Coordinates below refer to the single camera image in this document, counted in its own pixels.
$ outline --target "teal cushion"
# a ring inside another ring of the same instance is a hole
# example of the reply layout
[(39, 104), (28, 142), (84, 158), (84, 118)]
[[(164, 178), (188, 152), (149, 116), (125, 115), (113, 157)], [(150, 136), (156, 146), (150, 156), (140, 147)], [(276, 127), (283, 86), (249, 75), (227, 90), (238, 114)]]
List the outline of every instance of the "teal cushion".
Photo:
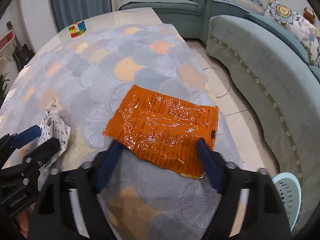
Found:
[(320, 84), (320, 68), (317, 66), (310, 65), (309, 69)]
[(190, 0), (124, 0), (119, 10), (151, 7), (156, 13), (182, 13), (199, 16), (202, 8)]
[(265, 28), (273, 35), (281, 39), (281, 41), (287, 44), (288, 47), (292, 49), (304, 63), (309, 65), (308, 53), (291, 32), (282, 28), (275, 21), (255, 13), (248, 13), (245, 18), (251, 22), (254, 22), (255, 24), (260, 25), (261, 27)]

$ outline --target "light blue basket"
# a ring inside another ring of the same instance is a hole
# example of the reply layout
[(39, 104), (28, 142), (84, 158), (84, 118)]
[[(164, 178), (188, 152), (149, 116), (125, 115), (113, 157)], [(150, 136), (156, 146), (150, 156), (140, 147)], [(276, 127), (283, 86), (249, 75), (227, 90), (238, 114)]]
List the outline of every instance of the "light blue basket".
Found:
[(297, 221), (301, 205), (301, 188), (297, 178), (289, 172), (282, 172), (272, 178), (285, 211), (287, 212), (291, 231)]

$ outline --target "blue cube face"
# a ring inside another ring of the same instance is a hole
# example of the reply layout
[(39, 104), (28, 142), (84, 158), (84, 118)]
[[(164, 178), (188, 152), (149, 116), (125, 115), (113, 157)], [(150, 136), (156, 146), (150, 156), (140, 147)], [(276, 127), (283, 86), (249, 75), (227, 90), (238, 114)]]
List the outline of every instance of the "blue cube face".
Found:
[(86, 31), (84, 21), (82, 21), (82, 22), (78, 23), (78, 27), (79, 27), (79, 30)]

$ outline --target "tile floor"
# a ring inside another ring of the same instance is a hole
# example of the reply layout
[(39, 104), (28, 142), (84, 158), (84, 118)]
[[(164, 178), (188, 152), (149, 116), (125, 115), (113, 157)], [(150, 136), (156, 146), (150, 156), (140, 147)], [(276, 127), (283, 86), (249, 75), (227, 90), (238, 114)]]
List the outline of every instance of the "tile floor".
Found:
[(218, 60), (207, 55), (205, 45), (198, 40), (186, 40), (196, 54), (209, 89), (215, 93), (220, 110), (225, 115), (240, 157), (247, 170), (264, 167), (270, 176), (276, 175), (278, 164), (266, 144), (261, 124), (251, 105), (231, 80), (228, 69)]

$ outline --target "fish scale patterned tablecloth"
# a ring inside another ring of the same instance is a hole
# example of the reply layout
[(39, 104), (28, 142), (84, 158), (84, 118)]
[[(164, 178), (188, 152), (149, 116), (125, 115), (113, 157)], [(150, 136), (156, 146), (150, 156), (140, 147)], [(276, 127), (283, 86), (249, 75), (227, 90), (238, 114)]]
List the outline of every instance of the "fish scale patterned tablecloth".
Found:
[[(102, 131), (133, 84), (197, 105), (213, 105), (206, 77), (172, 25), (127, 25), (73, 39), (36, 56), (19, 74), (0, 110), (1, 136), (39, 124), (55, 100), (71, 127), (66, 152), (54, 166), (75, 169), (108, 148)], [(33, 144), (16, 151), (6, 166), (20, 163)], [(220, 113), (215, 150), (241, 166)], [(48, 176), (39, 178), (39, 187)], [(88, 236), (76, 191), (71, 191), (78, 230)], [(206, 176), (187, 179), (124, 151), (108, 187), (98, 195), (121, 239), (200, 239), (220, 195)]]

